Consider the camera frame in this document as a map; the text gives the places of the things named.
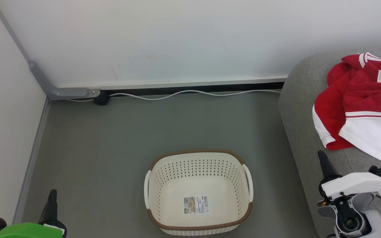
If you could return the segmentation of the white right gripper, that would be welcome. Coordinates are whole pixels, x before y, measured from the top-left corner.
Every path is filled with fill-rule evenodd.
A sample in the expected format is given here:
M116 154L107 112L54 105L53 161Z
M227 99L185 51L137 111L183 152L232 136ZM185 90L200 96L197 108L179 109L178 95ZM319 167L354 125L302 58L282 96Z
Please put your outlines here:
M329 199L358 193L377 193L381 196L381 177L369 172L354 172L342 177L324 151L319 150L317 155L323 175L319 185Z

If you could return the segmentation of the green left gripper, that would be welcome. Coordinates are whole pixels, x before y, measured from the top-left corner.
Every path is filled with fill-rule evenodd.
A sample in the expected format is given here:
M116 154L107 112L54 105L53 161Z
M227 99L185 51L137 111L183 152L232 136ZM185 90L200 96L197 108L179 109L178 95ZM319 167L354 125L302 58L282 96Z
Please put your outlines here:
M17 223L0 231L0 238L62 238L66 226L58 220L57 190L52 189L37 223Z

